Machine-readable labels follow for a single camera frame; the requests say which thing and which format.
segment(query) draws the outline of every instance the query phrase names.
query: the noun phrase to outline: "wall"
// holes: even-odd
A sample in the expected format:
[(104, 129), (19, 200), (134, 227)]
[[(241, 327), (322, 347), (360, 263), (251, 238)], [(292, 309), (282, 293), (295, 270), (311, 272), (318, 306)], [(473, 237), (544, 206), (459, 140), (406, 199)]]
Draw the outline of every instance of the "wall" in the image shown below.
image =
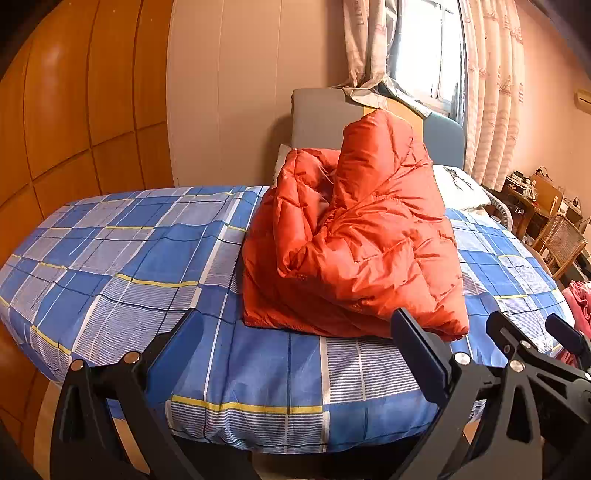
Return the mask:
[(264, 184), (291, 92), (348, 78), (342, 0), (176, 0), (167, 66), (174, 179)]
[(512, 169), (527, 175), (548, 168), (556, 186), (578, 196), (591, 215), (591, 115), (574, 105), (574, 92), (591, 90), (577, 58), (550, 20), (517, 0), (525, 50), (525, 96)]
[[(172, 186), (172, 5), (66, 0), (18, 51), (0, 81), (0, 266), (66, 202)], [(27, 412), (39, 376), (0, 322), (0, 419), (20, 443), (31, 422), (34, 434)]]

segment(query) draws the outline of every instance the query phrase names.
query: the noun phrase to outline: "pillow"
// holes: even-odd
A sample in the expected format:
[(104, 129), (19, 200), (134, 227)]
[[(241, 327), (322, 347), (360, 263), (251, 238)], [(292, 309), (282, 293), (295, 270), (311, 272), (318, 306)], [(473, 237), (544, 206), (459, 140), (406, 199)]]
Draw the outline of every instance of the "pillow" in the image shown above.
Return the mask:
[(275, 173), (273, 174), (273, 186), (277, 187), (277, 177), (279, 176), (279, 172), (285, 163), (285, 158), (287, 154), (291, 151), (291, 147), (289, 145), (284, 145), (283, 143), (279, 145), (279, 154), (277, 155), (277, 163), (275, 163)]
[(468, 210), (490, 204), (486, 191), (463, 170), (434, 165), (433, 173), (447, 208)]

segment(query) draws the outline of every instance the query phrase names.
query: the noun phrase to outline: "mattress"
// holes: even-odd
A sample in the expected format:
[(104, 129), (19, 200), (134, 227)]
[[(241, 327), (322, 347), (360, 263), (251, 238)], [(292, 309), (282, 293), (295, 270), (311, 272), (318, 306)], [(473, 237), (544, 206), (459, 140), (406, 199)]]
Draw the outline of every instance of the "mattress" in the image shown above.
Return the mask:
[[(33, 363), (60, 382), (73, 359), (117, 362), (195, 307), (204, 334), (165, 408), (173, 433), (190, 439), (310, 453), (422, 432), (437, 407), (390, 340), (242, 323), (240, 249), (266, 189), (183, 187), (65, 205), (0, 270), (0, 317)], [(502, 310), (540, 351), (555, 352), (546, 316), (574, 320), (554, 281), (490, 217), (446, 215), (470, 319), (470, 333), (450, 349), (503, 366), (485, 325)]]

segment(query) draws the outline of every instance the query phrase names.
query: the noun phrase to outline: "upholstered headboard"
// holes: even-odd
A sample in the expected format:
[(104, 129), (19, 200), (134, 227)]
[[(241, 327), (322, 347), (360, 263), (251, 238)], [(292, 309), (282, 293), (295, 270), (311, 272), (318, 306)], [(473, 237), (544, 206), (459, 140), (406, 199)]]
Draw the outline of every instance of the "upholstered headboard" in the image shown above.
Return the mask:
[[(334, 148), (343, 143), (343, 128), (372, 109), (352, 101), (338, 88), (302, 88), (292, 97), (293, 148)], [(462, 127), (433, 112), (425, 120), (410, 108), (388, 99), (388, 110), (408, 121), (422, 137), (437, 165), (463, 168), (465, 141)]]

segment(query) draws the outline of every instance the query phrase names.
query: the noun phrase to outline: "orange puffer jacket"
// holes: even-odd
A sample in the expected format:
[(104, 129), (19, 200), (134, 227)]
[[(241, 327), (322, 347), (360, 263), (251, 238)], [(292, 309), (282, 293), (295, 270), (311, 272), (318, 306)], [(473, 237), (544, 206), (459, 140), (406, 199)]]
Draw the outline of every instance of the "orange puffer jacket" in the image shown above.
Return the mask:
[(376, 110), (343, 147), (292, 150), (242, 250), (244, 322), (390, 337), (406, 307), (445, 339), (467, 333), (452, 226), (423, 142)]

